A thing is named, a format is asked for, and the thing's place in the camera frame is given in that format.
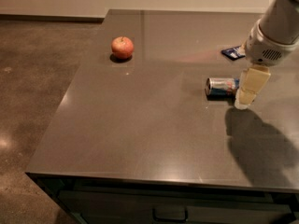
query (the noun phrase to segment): black handle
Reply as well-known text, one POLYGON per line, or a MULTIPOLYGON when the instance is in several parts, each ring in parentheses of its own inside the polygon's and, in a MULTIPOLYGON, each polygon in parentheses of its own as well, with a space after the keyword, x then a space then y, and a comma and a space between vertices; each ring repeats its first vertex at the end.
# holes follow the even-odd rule
POLYGON ((152 209, 152 218, 157 222, 186 223, 188 221, 188 211, 185 209, 185 218, 181 220, 164 219, 156 216, 156 209, 152 209))

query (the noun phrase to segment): red apple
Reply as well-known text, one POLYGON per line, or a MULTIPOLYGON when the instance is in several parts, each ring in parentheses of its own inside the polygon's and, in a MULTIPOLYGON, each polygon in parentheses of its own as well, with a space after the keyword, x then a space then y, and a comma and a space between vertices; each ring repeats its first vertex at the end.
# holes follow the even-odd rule
POLYGON ((134 44, 128 37, 120 36, 112 41, 111 48, 115 57, 125 60, 132 56, 134 44))

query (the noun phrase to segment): floor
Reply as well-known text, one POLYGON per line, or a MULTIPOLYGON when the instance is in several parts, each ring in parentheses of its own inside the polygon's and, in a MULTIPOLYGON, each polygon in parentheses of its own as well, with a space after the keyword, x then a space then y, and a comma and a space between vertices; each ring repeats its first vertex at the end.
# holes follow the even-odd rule
POLYGON ((0 224, 74 224, 24 173, 100 23, 0 21, 0 224))

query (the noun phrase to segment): soda can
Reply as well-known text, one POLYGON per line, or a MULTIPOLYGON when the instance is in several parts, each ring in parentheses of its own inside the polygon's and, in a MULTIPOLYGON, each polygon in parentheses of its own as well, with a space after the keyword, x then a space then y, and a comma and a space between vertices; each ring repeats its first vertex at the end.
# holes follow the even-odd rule
POLYGON ((237 78, 208 78, 205 91, 207 96, 233 96, 238 88, 237 78))

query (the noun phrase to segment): baseboard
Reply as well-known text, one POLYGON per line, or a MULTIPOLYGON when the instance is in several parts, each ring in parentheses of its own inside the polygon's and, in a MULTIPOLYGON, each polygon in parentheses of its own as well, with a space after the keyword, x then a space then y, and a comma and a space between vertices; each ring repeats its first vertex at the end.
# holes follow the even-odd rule
POLYGON ((102 23, 104 18, 0 14, 0 20, 2 20, 2 21, 3 20, 5 20, 5 21, 58 21, 58 22, 102 23))

